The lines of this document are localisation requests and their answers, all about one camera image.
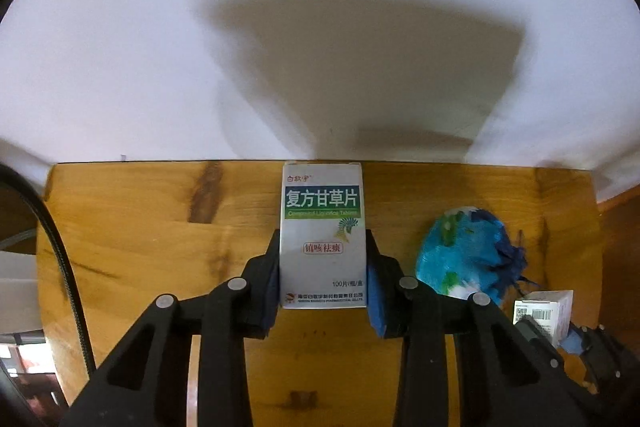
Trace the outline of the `small white barcode box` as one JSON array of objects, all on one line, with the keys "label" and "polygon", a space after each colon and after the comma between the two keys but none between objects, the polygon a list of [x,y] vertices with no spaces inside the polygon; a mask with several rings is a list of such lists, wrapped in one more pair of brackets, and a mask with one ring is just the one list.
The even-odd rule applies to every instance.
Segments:
[{"label": "small white barcode box", "polygon": [[570,331],[573,298],[574,291],[533,291],[514,301],[513,323],[531,317],[559,347]]}]

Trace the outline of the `blue green globe ball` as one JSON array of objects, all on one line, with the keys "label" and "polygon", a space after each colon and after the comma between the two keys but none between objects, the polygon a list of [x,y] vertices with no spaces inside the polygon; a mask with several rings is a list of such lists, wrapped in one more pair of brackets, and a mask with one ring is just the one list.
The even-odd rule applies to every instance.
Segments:
[{"label": "blue green globe ball", "polygon": [[468,299],[486,294],[502,303],[509,289],[528,280],[525,249],[513,243],[493,213],[477,207],[451,209],[436,219],[416,257],[416,278],[439,295]]}]

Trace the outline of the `white medicine box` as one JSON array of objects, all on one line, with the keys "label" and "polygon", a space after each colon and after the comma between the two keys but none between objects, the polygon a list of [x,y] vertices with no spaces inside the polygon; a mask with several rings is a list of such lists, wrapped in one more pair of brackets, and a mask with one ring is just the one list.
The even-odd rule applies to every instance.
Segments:
[{"label": "white medicine box", "polygon": [[279,275],[284,309],[367,306],[360,165],[288,162],[283,166]]}]

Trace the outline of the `wooden cabinet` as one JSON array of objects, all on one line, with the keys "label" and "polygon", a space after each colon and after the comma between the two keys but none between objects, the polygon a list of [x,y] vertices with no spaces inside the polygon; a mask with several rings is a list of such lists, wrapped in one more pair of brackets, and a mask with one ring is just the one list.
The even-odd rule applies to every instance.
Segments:
[{"label": "wooden cabinet", "polygon": [[603,241],[600,322],[639,354],[639,187],[599,206]]}]

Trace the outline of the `white bladeless fan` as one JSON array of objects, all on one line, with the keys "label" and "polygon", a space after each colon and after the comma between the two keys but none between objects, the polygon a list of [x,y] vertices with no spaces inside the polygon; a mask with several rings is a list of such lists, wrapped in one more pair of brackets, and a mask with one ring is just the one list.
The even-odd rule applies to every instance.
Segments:
[{"label": "white bladeless fan", "polygon": [[0,332],[24,333],[42,329],[38,303],[36,257],[1,251]]}]

